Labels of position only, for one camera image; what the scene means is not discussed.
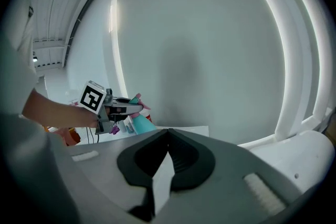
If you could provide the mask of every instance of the teal spray bottle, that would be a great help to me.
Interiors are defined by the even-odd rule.
[[[148,106],[146,106],[140,99],[141,94],[137,94],[129,103],[130,104],[140,104],[142,105],[145,109],[150,109]],[[155,125],[146,117],[141,115],[140,113],[135,113],[130,115],[130,117],[133,120],[133,126],[135,129],[136,134],[143,134],[146,132],[154,131],[156,130]]]

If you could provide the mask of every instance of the forearm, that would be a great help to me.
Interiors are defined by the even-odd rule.
[[[33,90],[26,102],[23,115],[43,126],[96,127],[97,117],[77,106],[53,102]]]

